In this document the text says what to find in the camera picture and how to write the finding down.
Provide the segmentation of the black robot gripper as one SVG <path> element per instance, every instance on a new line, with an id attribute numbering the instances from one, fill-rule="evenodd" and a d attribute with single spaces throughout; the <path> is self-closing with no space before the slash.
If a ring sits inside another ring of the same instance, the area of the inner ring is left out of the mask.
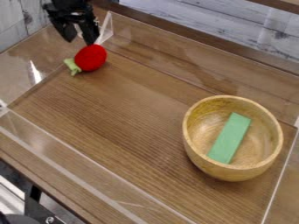
<path id="1" fill-rule="evenodd" d="M 76 38 L 74 24 L 78 24 L 86 45 L 95 43 L 99 37 L 99 21 L 95 20 L 89 0 L 49 0 L 41 7 L 65 41 L 70 42 Z"/>

